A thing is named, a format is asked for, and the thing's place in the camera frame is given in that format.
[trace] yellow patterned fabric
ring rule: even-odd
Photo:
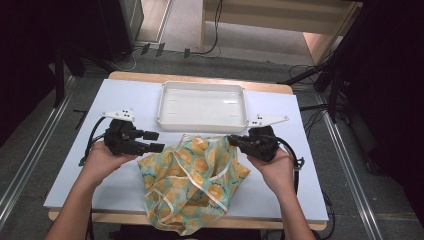
[[[231,197],[250,170],[238,163],[226,136],[184,135],[179,144],[138,162],[146,212],[160,230],[190,235],[225,215]]]

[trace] white tray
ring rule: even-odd
[[[244,89],[239,85],[166,82],[157,123],[169,131],[241,132],[248,124]]]

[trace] black curtain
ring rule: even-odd
[[[54,89],[55,14],[54,2],[0,3],[0,147]]]
[[[340,63],[343,91],[377,143],[369,158],[404,187],[424,226],[424,4],[372,8]]]

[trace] white table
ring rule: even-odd
[[[167,80],[176,80],[237,83],[246,90],[246,107],[249,118],[255,117],[258,113],[261,115],[288,115],[289,121],[273,125],[274,132],[292,146],[298,157],[304,157],[306,163],[300,172],[298,198],[311,228],[322,230],[326,227],[328,221],[326,207],[303,130],[297,99],[295,95],[291,94],[290,87],[244,81],[121,72],[112,73],[109,78],[115,80],[104,80],[45,201],[44,206],[50,208],[49,216],[52,220],[58,215],[81,170],[78,163],[84,155],[90,132],[102,112],[132,108],[136,119],[134,125],[137,129],[159,132],[160,136],[157,142],[164,143],[166,146],[177,143],[182,133],[165,132],[156,123],[162,83]],[[103,133],[109,123],[110,120],[104,120],[95,136]],[[217,135],[216,133],[196,134]],[[240,135],[242,134],[247,134],[247,129],[240,132]],[[250,164],[245,154],[239,152],[239,161],[252,171],[235,192],[227,215],[208,227],[282,228],[280,208],[275,195],[265,185],[261,174]],[[137,162],[126,163],[107,177],[97,188],[93,198],[93,220],[121,224],[149,224],[144,208],[145,194],[146,188]]]

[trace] gray floor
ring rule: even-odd
[[[172,0],[159,41],[165,44],[165,50],[184,52],[188,48],[191,52],[200,51],[202,11],[202,1]],[[213,22],[206,22],[204,37],[204,50],[207,51],[215,42]],[[208,56],[289,65],[313,64],[301,32],[219,23],[218,39],[218,47]]]
[[[136,55],[135,72],[195,75],[204,77],[242,79],[258,82],[275,82],[289,79],[291,66],[269,62],[255,62],[228,58],[202,58],[192,56],[184,59],[181,54],[165,52],[155,57],[155,51]],[[131,58],[121,63],[132,66]],[[292,75],[305,68],[297,67]],[[76,86],[62,118],[45,147],[37,166],[16,202],[9,218],[0,232],[0,239],[41,239],[51,221],[43,208],[46,193],[52,186],[63,161],[76,137],[81,114],[73,110],[88,110],[102,80],[107,77],[101,69],[88,66],[84,78],[76,78]],[[300,106],[316,105],[316,93],[305,85],[294,86]],[[0,149],[0,190],[5,191],[21,165],[32,142],[46,121],[53,104],[52,92],[22,123],[9,141]],[[314,111],[302,112],[306,123]],[[424,239],[424,230],[413,214],[401,186],[391,178],[374,176],[367,172],[365,160],[350,128],[340,121],[337,124],[343,141],[359,177],[361,186],[371,204],[384,239]],[[345,173],[335,151],[324,121],[314,125],[309,144],[315,161],[319,181],[334,206],[336,227],[332,239],[369,239],[358,207],[353,199]],[[325,236],[329,228],[321,232]],[[116,224],[96,224],[97,239],[107,239],[109,231],[119,229]],[[273,232],[269,239],[279,239]]]

